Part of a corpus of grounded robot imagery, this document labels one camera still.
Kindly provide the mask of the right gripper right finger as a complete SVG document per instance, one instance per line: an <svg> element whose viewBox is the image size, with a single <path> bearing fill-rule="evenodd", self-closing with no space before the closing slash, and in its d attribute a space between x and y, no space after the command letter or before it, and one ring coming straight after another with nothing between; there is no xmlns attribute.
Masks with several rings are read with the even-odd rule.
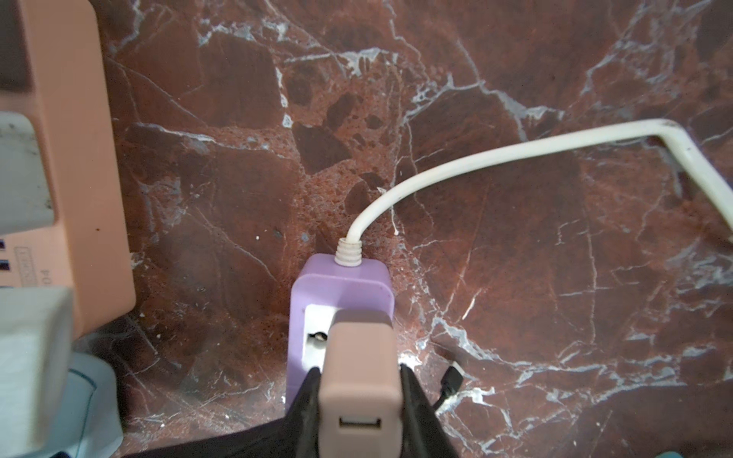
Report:
<svg viewBox="0 0 733 458"><path fill-rule="evenodd" d="M402 457L458 458L458 453L446 435L433 405L428 400L414 372L405 364L400 366L404 408Z"/></svg>

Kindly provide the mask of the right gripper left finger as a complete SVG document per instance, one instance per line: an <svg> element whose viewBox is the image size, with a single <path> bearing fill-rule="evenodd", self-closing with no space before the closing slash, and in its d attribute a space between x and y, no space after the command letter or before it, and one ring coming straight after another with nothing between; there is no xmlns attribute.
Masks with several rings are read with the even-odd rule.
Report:
<svg viewBox="0 0 733 458"><path fill-rule="evenodd" d="M139 457L317 457L318 390L321 372L313 368L286 415L247 431L139 452Z"/></svg>

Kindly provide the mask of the pink usb charger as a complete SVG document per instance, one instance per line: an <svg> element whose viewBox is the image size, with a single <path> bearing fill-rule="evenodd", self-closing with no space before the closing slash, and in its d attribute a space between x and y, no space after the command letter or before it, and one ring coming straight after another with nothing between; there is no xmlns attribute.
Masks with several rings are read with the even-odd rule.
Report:
<svg viewBox="0 0 733 458"><path fill-rule="evenodd" d="M404 394L396 334L377 310L343 309L328 333L318 392L321 457L398 457Z"/></svg>

